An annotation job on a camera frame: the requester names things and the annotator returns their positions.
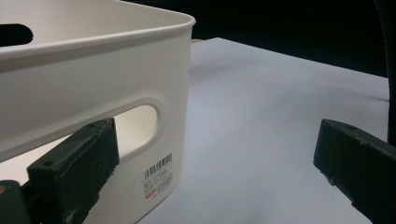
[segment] white sticker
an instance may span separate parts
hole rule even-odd
[[[158,197],[171,184],[172,175],[173,169],[171,153],[149,167],[142,174],[145,198],[149,200]]]

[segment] white table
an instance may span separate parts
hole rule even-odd
[[[313,165],[322,119],[387,136],[388,80],[225,39],[194,43],[176,190],[139,224],[371,223]]]

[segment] barcode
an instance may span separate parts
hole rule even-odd
[[[155,163],[150,168],[148,168],[145,172],[145,179],[147,180],[148,178],[150,178],[152,175],[157,173],[159,170],[161,170],[165,165],[167,165],[171,161],[172,161],[172,153],[167,155],[165,158],[158,161],[157,163]]]

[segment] white basket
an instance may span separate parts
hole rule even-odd
[[[0,161],[92,121],[155,109],[154,131],[120,150],[120,165],[84,223],[136,222],[181,174],[194,18],[112,0],[3,0],[0,23],[34,34],[30,44],[0,48]],[[169,184],[148,194],[145,171],[168,155]]]

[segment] storage bin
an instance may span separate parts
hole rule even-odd
[[[0,23],[34,35],[0,48],[0,161],[116,116],[120,165],[84,223],[135,223],[180,178],[194,18],[114,0],[4,0]],[[132,117],[118,116],[147,106],[153,128],[129,146]],[[150,189],[160,161],[167,177]]]

